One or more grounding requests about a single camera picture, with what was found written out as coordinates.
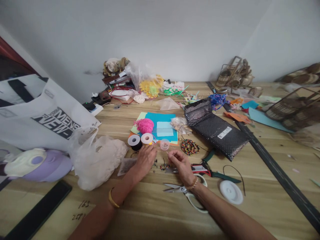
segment black thread spool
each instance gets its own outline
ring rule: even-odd
[[[142,148],[142,142],[138,135],[132,135],[128,138],[128,144],[133,151],[139,151]]]

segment gold bangle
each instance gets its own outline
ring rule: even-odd
[[[194,183],[193,183],[191,186],[186,187],[186,189],[187,189],[188,191],[190,191],[191,189],[193,189],[193,188],[197,185],[197,182],[198,182],[198,181],[199,181],[199,178],[196,177]]]
[[[112,205],[114,208],[119,208],[120,206],[119,206],[118,204],[116,204],[116,203],[114,202],[114,200],[112,199],[112,197],[111,197],[111,191],[112,191],[112,189],[113,189],[113,188],[111,188],[110,191],[109,191],[109,202],[111,203],[111,205]]]

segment pink yarn ball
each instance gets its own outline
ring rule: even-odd
[[[138,131],[140,131],[142,134],[152,133],[152,130],[154,127],[153,121],[149,118],[144,118],[144,119],[135,121],[134,125],[137,127]]]

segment blue tangled string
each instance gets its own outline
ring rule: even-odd
[[[209,96],[211,100],[211,106],[214,111],[219,110],[226,103],[226,94],[212,94]]]

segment colorful bead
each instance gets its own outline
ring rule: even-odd
[[[194,153],[199,153],[200,151],[199,146],[191,139],[185,139],[181,143],[181,149],[185,154],[189,156],[193,155]]]

